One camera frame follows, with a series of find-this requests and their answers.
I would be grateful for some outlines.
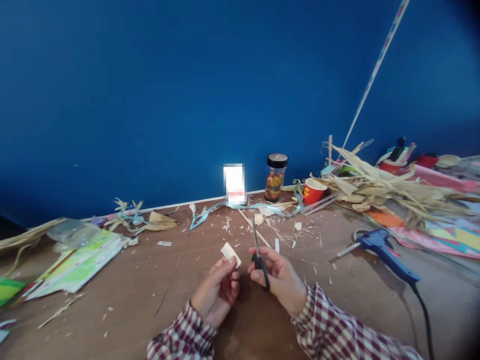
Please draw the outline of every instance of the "red cup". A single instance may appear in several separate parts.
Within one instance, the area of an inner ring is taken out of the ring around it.
[[[303,190],[303,204],[311,205],[320,200],[327,186],[318,182],[314,178],[309,177],[305,181],[305,190]]]
[[[394,162],[388,159],[383,160],[380,163],[380,169],[391,174],[396,174],[401,168],[407,165],[406,162]]]
[[[431,156],[422,154],[416,161],[416,164],[423,166],[424,168],[427,168],[427,169],[433,169],[438,162],[439,162],[438,157],[431,157]]]

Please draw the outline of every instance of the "glue gun cord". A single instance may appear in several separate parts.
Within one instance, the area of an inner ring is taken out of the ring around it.
[[[410,284],[410,287],[411,287],[413,293],[418,298],[418,301],[420,302],[421,308],[423,310],[423,315],[425,316],[426,340],[428,342],[428,355],[430,357],[430,360],[435,360],[434,347],[432,345],[432,330],[430,328],[429,312],[427,311],[427,307],[425,306],[424,300],[420,296],[420,293],[419,293],[419,290],[417,289],[417,286],[415,284]]]

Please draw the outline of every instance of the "red checkered shirt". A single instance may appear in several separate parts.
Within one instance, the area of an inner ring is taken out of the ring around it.
[[[310,359],[421,359],[411,346],[340,310],[318,284],[307,286],[307,290],[302,313],[290,320],[300,347]],[[150,340],[147,360],[213,359],[216,334],[188,302],[173,323]]]

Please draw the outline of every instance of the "jar of candy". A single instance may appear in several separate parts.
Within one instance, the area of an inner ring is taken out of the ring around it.
[[[267,201],[274,203],[280,199],[288,162],[289,157],[280,153],[270,154],[266,158],[268,177],[266,178],[265,199]]]

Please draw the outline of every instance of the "scissor blade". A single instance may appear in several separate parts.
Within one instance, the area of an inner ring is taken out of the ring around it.
[[[257,239],[257,229],[255,228],[255,214],[251,214],[251,227],[253,229],[253,236],[255,237],[255,248],[256,248],[256,255],[259,257],[259,240]]]

